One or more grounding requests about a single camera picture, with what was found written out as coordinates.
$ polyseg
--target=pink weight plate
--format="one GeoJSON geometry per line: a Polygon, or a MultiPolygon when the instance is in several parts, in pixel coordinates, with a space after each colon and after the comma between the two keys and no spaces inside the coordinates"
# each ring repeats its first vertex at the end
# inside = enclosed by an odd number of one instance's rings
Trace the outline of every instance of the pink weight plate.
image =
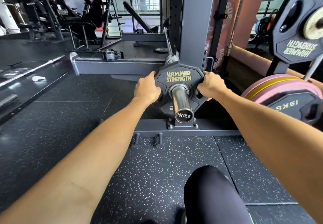
{"type": "Polygon", "coordinates": [[[241,97],[246,97],[246,95],[248,95],[248,93],[250,91],[252,91],[254,88],[256,88],[258,85],[261,85],[262,83],[267,82],[268,80],[271,79],[275,79],[275,78],[280,78],[280,77],[293,77],[293,75],[289,75],[289,74],[274,74],[274,75],[270,75],[268,77],[265,77],[263,79],[258,80],[256,83],[250,85],[241,95],[241,97]]]}
{"type": "Polygon", "coordinates": [[[273,84],[263,91],[256,94],[251,100],[256,103],[262,103],[265,100],[273,97],[274,95],[280,94],[285,91],[300,91],[308,90],[316,94],[319,98],[323,98],[321,90],[314,84],[308,83],[302,80],[288,80],[277,84],[273,84]]]}

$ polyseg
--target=hand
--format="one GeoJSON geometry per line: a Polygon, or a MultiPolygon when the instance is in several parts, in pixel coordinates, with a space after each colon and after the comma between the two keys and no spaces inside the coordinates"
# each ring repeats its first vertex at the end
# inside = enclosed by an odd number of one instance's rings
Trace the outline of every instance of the hand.
{"type": "Polygon", "coordinates": [[[218,93],[227,90],[224,84],[224,80],[221,79],[220,75],[214,74],[213,72],[203,72],[204,81],[197,86],[197,90],[205,97],[209,97],[207,100],[215,98],[218,93]]]}
{"type": "Polygon", "coordinates": [[[147,77],[140,78],[136,84],[134,97],[142,99],[147,106],[157,101],[160,96],[160,88],[155,84],[156,72],[151,72],[147,77]]]}

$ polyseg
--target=person's left hand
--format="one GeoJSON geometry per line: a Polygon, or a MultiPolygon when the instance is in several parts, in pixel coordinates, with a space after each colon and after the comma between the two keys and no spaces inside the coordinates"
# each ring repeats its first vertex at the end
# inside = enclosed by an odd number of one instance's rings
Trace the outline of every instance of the person's left hand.
{"type": "Polygon", "coordinates": [[[136,84],[134,97],[142,99],[147,106],[157,101],[160,96],[161,89],[156,87],[155,74],[156,72],[151,72],[147,77],[140,78],[136,84]]]}

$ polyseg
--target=person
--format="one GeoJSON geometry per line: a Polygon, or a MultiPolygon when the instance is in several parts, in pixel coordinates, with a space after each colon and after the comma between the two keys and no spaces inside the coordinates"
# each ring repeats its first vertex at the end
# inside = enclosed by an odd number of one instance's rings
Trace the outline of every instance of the person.
{"type": "MultiPolygon", "coordinates": [[[[219,75],[204,74],[200,93],[226,108],[255,155],[313,219],[323,223],[323,133],[234,94],[219,75]]],[[[136,124],[159,98],[154,75],[140,79],[129,105],[100,124],[5,210],[0,223],[90,223],[136,124]]],[[[212,166],[192,173],[184,187],[184,203],[187,223],[251,223],[234,187],[212,166]]]]}

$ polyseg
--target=person's right arm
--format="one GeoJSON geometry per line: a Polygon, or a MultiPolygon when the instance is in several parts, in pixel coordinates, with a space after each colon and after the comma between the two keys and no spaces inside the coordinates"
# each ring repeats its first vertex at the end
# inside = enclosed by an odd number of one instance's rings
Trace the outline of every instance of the person's right arm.
{"type": "Polygon", "coordinates": [[[323,223],[323,132],[234,94],[214,73],[205,72],[198,90],[228,111],[253,153],[323,223]]]}

